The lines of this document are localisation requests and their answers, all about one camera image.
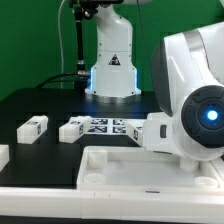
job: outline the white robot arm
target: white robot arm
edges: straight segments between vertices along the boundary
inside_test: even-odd
[[[133,29],[130,22],[118,15],[113,5],[108,6],[106,2],[102,1],[103,4],[100,4],[95,14],[97,62],[91,70],[91,84],[85,92],[87,98],[100,102],[125,103],[141,94],[137,88],[137,70],[132,64]],[[137,1],[124,0],[123,3],[134,4]]]
[[[193,160],[224,152],[224,23],[165,38],[152,73],[163,113],[150,114],[145,147]]]

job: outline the black cable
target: black cable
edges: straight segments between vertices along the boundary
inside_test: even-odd
[[[54,79],[63,78],[63,77],[67,77],[67,76],[76,76],[76,75],[78,75],[78,74],[64,73],[64,74],[60,74],[60,75],[55,75],[55,76],[52,76],[52,77],[46,79],[44,82],[40,83],[39,85],[37,85],[36,88],[40,89],[45,85],[46,82],[52,81]]]
[[[60,82],[60,83],[62,83],[62,82],[75,82],[75,80],[52,80],[52,81],[45,81],[45,82],[39,84],[38,86],[36,86],[36,88],[41,89],[46,84],[56,83],[56,82]]]
[[[147,41],[146,41],[146,37],[145,37],[145,32],[144,32],[144,28],[143,28],[143,23],[142,23],[142,13],[141,13],[141,9],[140,9],[140,3],[139,0],[136,0],[137,2],[137,8],[138,8],[138,15],[139,15],[139,22],[140,22],[140,28],[141,28],[141,33],[142,33],[142,39],[143,39],[143,43],[145,45],[145,49],[146,49],[146,54],[148,57],[148,63],[149,63],[149,70],[151,72],[151,57],[150,57],[150,52],[149,52],[149,47],[147,45]]]

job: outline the table surface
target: table surface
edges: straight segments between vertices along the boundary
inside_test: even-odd
[[[137,144],[125,135],[84,135],[73,144],[59,143],[59,127],[67,123],[70,117],[76,116],[146,119],[148,113],[158,111],[160,109],[153,92],[144,92],[139,102],[104,104],[88,101],[75,90],[17,90],[0,102],[0,144],[7,144],[10,149],[10,162],[0,173],[0,186],[75,189],[82,152],[86,146],[137,147]],[[32,145],[17,144],[16,129],[35,115],[48,116],[48,130]],[[77,222],[71,219],[1,216],[0,223],[95,224],[105,223],[105,220]]]

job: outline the white foam block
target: white foam block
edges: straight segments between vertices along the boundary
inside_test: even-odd
[[[71,117],[69,122],[59,128],[59,141],[73,143],[90,129],[92,118],[89,116]]]
[[[145,120],[132,120],[125,122],[127,135],[138,145],[142,146],[142,128]]]
[[[34,116],[17,129],[17,142],[32,144],[47,130],[47,116]]]
[[[9,146],[0,145],[0,172],[9,162]]]

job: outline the green backdrop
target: green backdrop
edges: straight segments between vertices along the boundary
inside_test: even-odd
[[[57,30],[60,3],[61,0],[0,0],[0,100],[16,89],[35,87],[60,73]],[[115,8],[134,27],[133,64],[138,68],[138,85],[142,90],[153,90],[137,7],[119,5]],[[154,0],[141,5],[141,11],[150,54],[167,35],[217,23],[224,18],[219,0]],[[65,72],[75,72],[75,23],[67,4],[62,12],[62,35]],[[85,61],[90,68],[96,60],[94,20],[84,22],[84,43]]]

